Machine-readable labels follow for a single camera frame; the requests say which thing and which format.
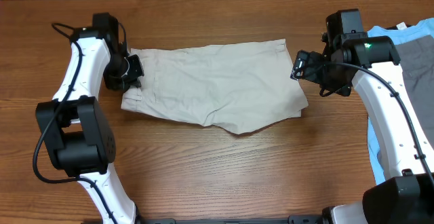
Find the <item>beige shorts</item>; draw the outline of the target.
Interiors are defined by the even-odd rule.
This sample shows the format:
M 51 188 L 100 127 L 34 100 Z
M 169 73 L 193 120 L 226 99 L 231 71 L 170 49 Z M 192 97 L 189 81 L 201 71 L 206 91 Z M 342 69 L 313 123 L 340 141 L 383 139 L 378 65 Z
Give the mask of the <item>beige shorts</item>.
M 123 94 L 126 111 L 244 134 L 309 105 L 283 39 L 132 53 L 144 76 Z

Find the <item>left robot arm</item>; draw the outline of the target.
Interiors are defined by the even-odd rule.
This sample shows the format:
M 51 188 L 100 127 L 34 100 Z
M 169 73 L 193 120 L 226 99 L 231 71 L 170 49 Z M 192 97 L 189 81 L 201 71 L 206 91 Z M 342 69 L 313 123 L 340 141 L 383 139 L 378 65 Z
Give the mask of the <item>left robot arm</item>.
M 129 54 L 124 30 L 109 13 L 92 16 L 92 25 L 72 28 L 62 85 L 49 102 L 37 105 L 41 136 L 33 154 L 33 172 L 45 183 L 78 182 L 89 194 L 102 223 L 141 223 L 142 217 L 116 173 L 115 136 L 98 103 L 100 88 L 139 88 L 144 71 Z

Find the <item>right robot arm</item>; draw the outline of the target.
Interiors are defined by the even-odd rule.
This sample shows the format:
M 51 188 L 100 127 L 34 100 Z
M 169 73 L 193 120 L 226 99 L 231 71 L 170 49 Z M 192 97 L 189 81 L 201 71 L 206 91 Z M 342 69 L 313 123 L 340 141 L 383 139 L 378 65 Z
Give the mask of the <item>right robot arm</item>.
M 392 39 L 370 37 L 359 10 L 326 18 L 322 53 L 297 53 L 292 79 L 320 87 L 322 97 L 356 91 L 378 137 L 385 180 L 360 202 L 290 216 L 290 223 L 432 223 L 433 149 L 408 97 Z

